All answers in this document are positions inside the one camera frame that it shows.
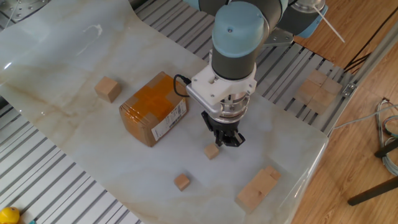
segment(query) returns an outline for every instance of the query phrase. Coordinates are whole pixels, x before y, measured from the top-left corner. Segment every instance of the cardboard box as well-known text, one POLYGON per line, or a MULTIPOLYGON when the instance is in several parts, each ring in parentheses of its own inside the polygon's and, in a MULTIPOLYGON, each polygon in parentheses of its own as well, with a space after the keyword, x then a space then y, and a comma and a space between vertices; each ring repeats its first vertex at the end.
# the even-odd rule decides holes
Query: cardboard box
MULTIPOLYGON (((177 82, 177 91, 186 95, 177 82)), ((173 78, 160 72, 119 107, 124 127, 136 139, 152 147, 188 111, 187 99, 175 94, 173 78)))

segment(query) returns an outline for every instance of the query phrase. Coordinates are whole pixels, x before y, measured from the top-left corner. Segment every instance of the black cable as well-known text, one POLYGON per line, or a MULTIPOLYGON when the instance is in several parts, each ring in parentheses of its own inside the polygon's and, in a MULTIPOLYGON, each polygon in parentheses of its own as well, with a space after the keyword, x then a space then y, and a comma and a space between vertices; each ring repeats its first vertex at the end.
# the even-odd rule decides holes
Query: black cable
POLYGON ((350 71, 350 70, 356 68, 358 65, 361 65, 362 63, 364 63, 364 62, 366 61, 366 59, 368 59, 368 58, 361 59, 360 61, 354 63, 352 66, 350 66, 349 68, 347 68, 345 71, 348 72, 348 71, 350 71))
POLYGON ((176 74, 176 75, 174 76, 174 79, 173 79, 173 88, 174 88, 175 94, 177 94, 178 96, 181 96, 181 97, 189 97, 189 95, 182 95, 182 94, 180 94, 179 92, 177 92, 177 78, 181 78, 182 81, 183 81, 186 85, 189 85, 189 84, 191 83, 191 80, 190 80, 189 78, 183 76, 183 75, 180 75, 180 74, 176 74))
POLYGON ((358 62, 358 61, 360 61, 360 60, 368 59, 368 57, 370 56, 370 54, 371 54, 371 53, 368 53, 367 55, 365 55, 365 56, 363 56, 363 57, 361 57, 361 58, 359 58, 359 59, 356 59, 355 61, 353 61, 353 62, 351 63, 351 65, 354 64, 354 63, 356 63, 356 62, 358 62))
POLYGON ((289 3, 287 6, 293 6, 294 3, 296 3, 298 0, 293 0, 291 3, 289 3))
POLYGON ((370 44, 370 42, 373 40, 373 38, 377 35, 377 33, 383 28, 384 25, 386 25, 386 23, 388 22, 388 20, 391 19, 391 17, 398 11, 398 7, 396 7, 396 9, 390 14, 390 16, 387 17, 387 19, 379 26, 379 28, 375 31, 375 33, 372 35, 372 37, 366 42, 366 44, 362 47, 362 49, 353 57, 353 59, 351 59, 351 61, 347 64, 347 66, 344 68, 345 70, 351 66, 354 62, 354 60, 356 59, 356 57, 358 57, 361 52, 370 44))

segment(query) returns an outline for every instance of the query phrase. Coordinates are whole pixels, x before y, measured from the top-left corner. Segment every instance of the white table surface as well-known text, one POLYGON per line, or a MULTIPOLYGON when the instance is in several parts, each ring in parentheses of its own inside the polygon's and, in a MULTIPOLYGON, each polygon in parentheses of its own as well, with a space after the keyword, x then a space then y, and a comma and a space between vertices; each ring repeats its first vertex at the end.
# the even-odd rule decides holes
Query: white table surface
POLYGON ((53 0, 0 35, 0 95, 145 224, 290 223, 322 156, 327 137, 253 94, 239 125, 246 142, 213 142, 200 113, 190 111, 153 148, 123 126, 118 107, 160 71, 193 76, 206 63, 150 28, 127 0, 53 0), (123 91, 109 104, 96 97, 103 76, 123 91), (278 184, 246 215, 239 191, 272 165, 278 184), (185 173, 180 192, 174 178, 185 173))

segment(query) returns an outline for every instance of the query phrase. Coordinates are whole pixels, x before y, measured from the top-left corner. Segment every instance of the yellow object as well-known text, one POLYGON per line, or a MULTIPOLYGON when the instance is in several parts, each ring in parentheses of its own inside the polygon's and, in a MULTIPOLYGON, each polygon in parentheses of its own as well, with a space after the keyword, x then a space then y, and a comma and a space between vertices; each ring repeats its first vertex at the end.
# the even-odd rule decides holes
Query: yellow object
POLYGON ((0 224, 17 224, 19 221, 19 210, 16 207, 7 207, 0 212, 0 224))

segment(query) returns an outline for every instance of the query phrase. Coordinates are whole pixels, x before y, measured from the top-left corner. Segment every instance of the white wire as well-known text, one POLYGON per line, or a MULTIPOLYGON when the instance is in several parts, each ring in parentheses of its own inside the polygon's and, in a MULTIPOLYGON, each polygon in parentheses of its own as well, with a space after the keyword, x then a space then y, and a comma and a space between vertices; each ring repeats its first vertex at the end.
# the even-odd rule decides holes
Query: white wire
POLYGON ((14 16, 15 11, 16 11, 17 8, 18 8, 18 5, 19 5, 19 0, 17 0, 17 4, 15 5, 14 10, 13 10, 12 13, 11 13, 10 19, 7 21, 7 24, 6 24, 5 28, 8 27, 8 25, 9 25, 9 23, 10 23, 12 17, 14 16))
POLYGON ((347 123, 345 123, 345 124, 342 124, 342 125, 340 125, 340 126, 335 127, 334 129, 342 128, 342 127, 344 127, 344 126, 346 126, 346 125, 349 125, 349 124, 352 124, 352 123, 355 123, 355 122, 358 122, 358 121, 363 121, 363 120, 365 120, 365 119, 369 119, 369 118, 373 117, 374 115, 377 115, 377 114, 379 114, 379 113, 381 113, 381 112, 383 112, 383 111, 389 110, 389 109, 394 108, 394 107, 398 107, 398 105, 392 105, 392 106, 386 107, 386 108, 384 108, 383 110, 379 110, 379 111, 377 111, 377 112, 375 112, 375 113, 373 113, 373 114, 370 114, 369 116, 366 116, 366 117, 363 117, 363 118, 359 118, 359 119, 356 119, 356 120, 347 122, 347 123))
POLYGON ((319 9, 317 9, 317 7, 314 5, 312 6, 316 12, 319 14, 319 16, 322 17, 322 19, 326 22, 326 24, 329 25, 329 27, 333 30, 333 32, 338 36, 338 38, 340 38, 341 41, 343 41, 343 43, 345 43, 346 41, 344 40, 344 38, 337 32, 337 30, 330 24, 330 22, 325 18, 325 16, 319 11, 319 9))

